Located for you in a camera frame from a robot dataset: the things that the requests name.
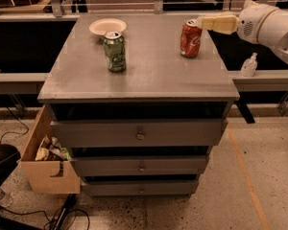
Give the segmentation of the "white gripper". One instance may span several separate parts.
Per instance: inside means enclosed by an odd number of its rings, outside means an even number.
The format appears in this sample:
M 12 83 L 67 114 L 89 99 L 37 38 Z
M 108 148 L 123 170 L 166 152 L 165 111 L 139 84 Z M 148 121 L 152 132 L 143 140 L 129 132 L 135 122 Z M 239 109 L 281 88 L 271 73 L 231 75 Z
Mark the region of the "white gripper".
M 252 44 L 264 45 L 263 40 L 268 37 L 262 36 L 260 40 L 259 33 L 268 17 L 277 10 L 278 7 L 275 6 L 246 0 L 238 18 L 233 14 L 199 16 L 197 24 L 201 29 L 224 35 L 231 35 L 237 31 L 241 39 Z

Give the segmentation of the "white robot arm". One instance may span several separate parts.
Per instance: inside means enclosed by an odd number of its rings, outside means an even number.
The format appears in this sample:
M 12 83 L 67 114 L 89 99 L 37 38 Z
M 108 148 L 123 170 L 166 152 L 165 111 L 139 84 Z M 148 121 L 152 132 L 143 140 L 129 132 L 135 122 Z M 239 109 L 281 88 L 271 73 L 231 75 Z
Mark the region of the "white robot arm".
M 244 2 L 243 10 L 236 16 L 231 12 L 205 15 L 197 18 L 201 29 L 216 33 L 237 35 L 251 43 L 269 48 L 288 64 L 288 11 L 252 0 Z

